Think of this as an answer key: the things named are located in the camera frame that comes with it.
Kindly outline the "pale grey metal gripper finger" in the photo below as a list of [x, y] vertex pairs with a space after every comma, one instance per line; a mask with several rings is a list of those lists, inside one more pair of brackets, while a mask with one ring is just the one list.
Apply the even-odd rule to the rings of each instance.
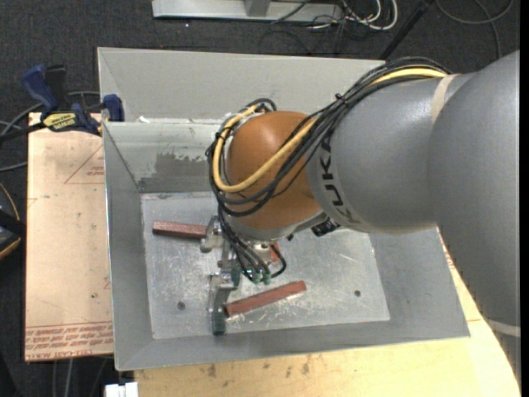
[[221, 336], [226, 333], [226, 303], [236, 289], [231, 274], [212, 274], [209, 280], [207, 309], [212, 321], [212, 334]]

